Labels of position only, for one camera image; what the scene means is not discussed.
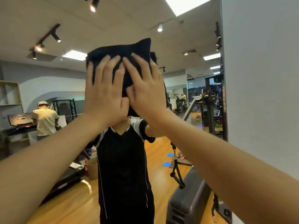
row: black t-shirt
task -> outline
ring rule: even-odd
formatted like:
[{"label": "black t-shirt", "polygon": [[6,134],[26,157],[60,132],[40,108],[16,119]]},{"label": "black t-shirt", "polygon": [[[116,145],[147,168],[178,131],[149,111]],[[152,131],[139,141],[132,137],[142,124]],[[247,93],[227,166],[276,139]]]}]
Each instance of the black t-shirt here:
[{"label": "black t-shirt", "polygon": [[153,143],[155,138],[145,134],[147,125],[144,119],[130,119],[122,135],[109,127],[93,141],[97,147],[99,204],[106,217],[119,209],[148,206],[151,185],[144,141]]}]

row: wooden floor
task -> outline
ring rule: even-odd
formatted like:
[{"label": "wooden floor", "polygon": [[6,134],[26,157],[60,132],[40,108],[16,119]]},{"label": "wooden floor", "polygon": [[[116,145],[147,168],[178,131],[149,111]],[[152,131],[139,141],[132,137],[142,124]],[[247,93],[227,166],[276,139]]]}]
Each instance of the wooden floor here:
[{"label": "wooden floor", "polygon": [[[172,169],[163,167],[162,163],[171,162],[171,157],[167,157],[167,154],[173,150],[166,137],[157,138],[152,144],[146,141],[145,148],[155,200],[155,224],[164,224],[168,199],[178,184],[169,175]],[[184,177],[190,167],[180,165],[179,168]],[[213,194],[210,195],[201,224],[214,223],[211,215],[212,203]],[[39,207],[28,224],[99,224],[99,215],[97,180],[83,181]],[[217,224],[226,223],[216,212],[215,215]]]}]

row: rectangular ceiling light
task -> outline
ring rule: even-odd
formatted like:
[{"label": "rectangular ceiling light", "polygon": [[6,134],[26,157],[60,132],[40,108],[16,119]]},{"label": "rectangular ceiling light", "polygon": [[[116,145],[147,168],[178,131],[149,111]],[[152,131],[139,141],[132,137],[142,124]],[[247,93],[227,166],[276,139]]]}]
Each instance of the rectangular ceiling light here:
[{"label": "rectangular ceiling light", "polygon": [[220,65],[215,66],[215,67],[210,67],[211,70],[213,70],[213,69],[217,69],[217,68],[220,68]]},{"label": "rectangular ceiling light", "polygon": [[213,55],[210,55],[210,56],[204,56],[204,60],[208,61],[208,60],[219,58],[219,57],[221,57],[221,54],[217,53],[217,54],[213,54]]},{"label": "rectangular ceiling light", "polygon": [[165,0],[176,16],[194,9],[210,0]]},{"label": "rectangular ceiling light", "polygon": [[63,55],[63,57],[67,57],[67,58],[71,58],[71,59],[75,59],[75,60],[79,60],[79,61],[84,61],[87,57],[87,54],[84,52],[78,52],[75,50],[71,50],[71,51],[67,52],[65,55]]}]

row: ceiling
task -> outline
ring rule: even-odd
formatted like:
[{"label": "ceiling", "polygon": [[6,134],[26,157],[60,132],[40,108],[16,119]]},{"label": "ceiling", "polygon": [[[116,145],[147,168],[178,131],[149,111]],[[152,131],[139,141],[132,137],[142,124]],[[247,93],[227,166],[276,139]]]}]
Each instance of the ceiling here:
[{"label": "ceiling", "polygon": [[[159,33],[155,26],[165,21]],[[202,57],[217,53],[217,21],[221,22],[219,0],[178,17],[165,0],[100,0],[95,13],[84,0],[0,0],[0,60],[85,71],[84,61],[61,56],[71,49],[87,53],[150,37],[151,51],[156,52],[158,65],[166,72],[193,66],[209,68],[215,61],[205,62]],[[48,37],[43,52],[58,57],[52,62],[26,58],[29,49],[57,23],[61,24],[56,31],[61,42]],[[182,55],[190,49],[196,49],[197,54]]]}]

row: cap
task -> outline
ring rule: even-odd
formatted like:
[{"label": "cap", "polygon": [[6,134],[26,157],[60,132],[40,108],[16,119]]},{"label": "cap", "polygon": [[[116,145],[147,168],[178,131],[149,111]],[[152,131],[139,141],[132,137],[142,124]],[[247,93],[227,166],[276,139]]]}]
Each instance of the cap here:
[{"label": "cap", "polygon": [[49,106],[48,102],[46,102],[46,101],[41,101],[37,104],[37,106],[40,106],[40,105],[48,105]]}]

